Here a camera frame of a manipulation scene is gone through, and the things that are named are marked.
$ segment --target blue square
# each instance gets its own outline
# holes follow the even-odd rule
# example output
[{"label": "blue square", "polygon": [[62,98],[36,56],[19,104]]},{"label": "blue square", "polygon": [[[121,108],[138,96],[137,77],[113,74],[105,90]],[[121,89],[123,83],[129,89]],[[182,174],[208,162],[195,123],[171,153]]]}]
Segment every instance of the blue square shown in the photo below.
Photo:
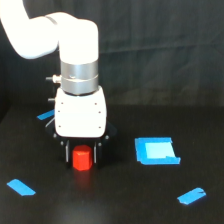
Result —
[{"label": "blue square", "polygon": [[146,153],[148,159],[161,159],[168,157],[175,157],[171,143],[145,143]]}]

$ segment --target black table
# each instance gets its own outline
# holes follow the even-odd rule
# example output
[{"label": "black table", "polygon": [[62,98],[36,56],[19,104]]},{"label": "black table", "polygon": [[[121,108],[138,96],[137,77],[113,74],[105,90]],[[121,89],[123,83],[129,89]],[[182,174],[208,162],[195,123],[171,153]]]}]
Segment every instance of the black table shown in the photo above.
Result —
[{"label": "black table", "polygon": [[[117,137],[98,170],[66,169],[57,141],[45,133],[47,107],[11,107],[0,124],[0,223],[165,224],[224,222],[224,108],[108,106]],[[180,165],[144,166],[134,139],[171,137]],[[36,191],[22,197],[6,184]],[[186,206],[178,196],[201,187]]]}]

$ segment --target black surface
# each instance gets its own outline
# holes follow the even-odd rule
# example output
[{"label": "black surface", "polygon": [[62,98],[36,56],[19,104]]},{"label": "black surface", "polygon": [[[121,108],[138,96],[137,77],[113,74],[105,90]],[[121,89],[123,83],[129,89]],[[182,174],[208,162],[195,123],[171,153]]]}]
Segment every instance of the black surface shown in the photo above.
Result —
[{"label": "black surface", "polygon": [[[99,28],[99,81],[108,104],[224,105],[223,0],[24,0],[30,18],[57,11]],[[0,25],[13,104],[47,104],[58,54],[25,60]]]},{"label": "black surface", "polygon": [[[223,223],[224,108],[108,107],[118,128],[105,166],[65,168],[63,152],[36,116],[50,108],[13,107],[0,125],[0,223]],[[144,166],[134,138],[172,137],[181,165]],[[21,197],[6,183],[36,191]],[[177,197],[196,188],[190,206]]]}]

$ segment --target silver metal ring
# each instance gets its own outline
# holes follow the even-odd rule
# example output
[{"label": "silver metal ring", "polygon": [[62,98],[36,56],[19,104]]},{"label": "silver metal ring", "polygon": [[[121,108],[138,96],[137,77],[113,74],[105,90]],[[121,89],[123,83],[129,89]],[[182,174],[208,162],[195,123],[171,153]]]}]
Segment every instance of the silver metal ring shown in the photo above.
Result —
[{"label": "silver metal ring", "polygon": [[65,79],[61,78],[61,88],[70,94],[81,95],[95,92],[98,89],[98,75],[93,79]]},{"label": "silver metal ring", "polygon": [[61,61],[61,75],[65,79],[93,79],[98,75],[98,60],[81,65],[72,65]]}]

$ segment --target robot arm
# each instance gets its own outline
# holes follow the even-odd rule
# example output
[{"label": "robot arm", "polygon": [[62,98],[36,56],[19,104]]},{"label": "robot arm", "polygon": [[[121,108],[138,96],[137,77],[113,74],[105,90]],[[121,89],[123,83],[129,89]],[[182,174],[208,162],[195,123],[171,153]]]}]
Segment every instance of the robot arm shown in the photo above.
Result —
[{"label": "robot arm", "polygon": [[98,59],[98,29],[91,21],[62,12],[29,19],[23,0],[0,0],[0,15],[11,45],[23,58],[50,54],[59,44],[64,63],[80,65]]},{"label": "robot arm", "polygon": [[29,19],[23,0],[1,0],[0,3],[2,25],[11,45],[21,57],[35,59],[56,50],[57,30],[49,19]]}]

